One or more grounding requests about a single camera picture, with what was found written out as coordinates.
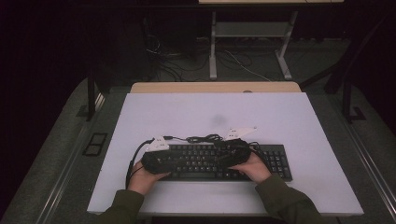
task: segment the white tag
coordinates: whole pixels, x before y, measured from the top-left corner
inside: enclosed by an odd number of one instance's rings
[[[238,139],[241,138],[242,136],[245,136],[249,133],[253,133],[256,131],[257,131],[257,127],[230,129],[230,131],[228,131],[227,136],[225,137],[225,140],[228,141],[228,140]]]
[[[169,149],[169,145],[166,144],[165,139],[163,139],[162,136],[158,136],[146,148],[146,151],[150,152],[150,151],[161,151],[161,150],[168,150],[168,149]]]

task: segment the desk leg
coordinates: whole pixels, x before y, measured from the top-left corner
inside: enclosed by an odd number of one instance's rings
[[[289,21],[289,26],[286,29],[286,33],[283,37],[282,47],[280,48],[280,50],[275,51],[277,62],[279,63],[280,69],[282,70],[282,74],[286,80],[291,79],[291,73],[288,68],[288,65],[286,64],[284,56],[285,56],[286,48],[288,47],[288,44],[290,41],[291,32],[293,31],[293,28],[294,28],[294,23],[296,22],[296,19],[297,19],[297,14],[298,14],[297,11],[292,12],[291,18]]]
[[[209,74],[211,80],[218,78],[216,68],[216,12],[212,12],[212,34],[210,37],[210,56],[209,56]]]

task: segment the person's left hand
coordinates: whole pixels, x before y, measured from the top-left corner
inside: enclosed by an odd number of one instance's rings
[[[157,180],[169,175],[170,173],[154,175],[149,171],[145,170],[142,162],[139,161],[132,168],[132,174],[133,175],[131,177],[131,180],[129,181],[127,189],[133,190],[142,195],[146,195],[147,193],[149,193]]]

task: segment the hand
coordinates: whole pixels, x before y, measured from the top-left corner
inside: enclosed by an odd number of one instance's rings
[[[230,169],[238,170],[240,173],[247,175],[256,184],[260,184],[271,176],[271,172],[255,153],[250,153],[246,162],[232,166]]]
[[[139,161],[134,165],[134,168],[132,168],[132,174],[133,175],[129,181],[128,190],[133,190],[142,195],[146,195],[149,193],[157,180],[169,175],[170,173],[154,175],[145,170],[142,162]]]

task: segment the olive green sleeve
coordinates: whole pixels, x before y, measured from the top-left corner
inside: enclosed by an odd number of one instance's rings
[[[118,190],[113,204],[98,216],[95,224],[134,224],[144,201],[144,196],[130,190]]]
[[[325,223],[308,196],[288,187],[278,175],[272,175],[260,183],[256,190],[271,217],[289,224]]]

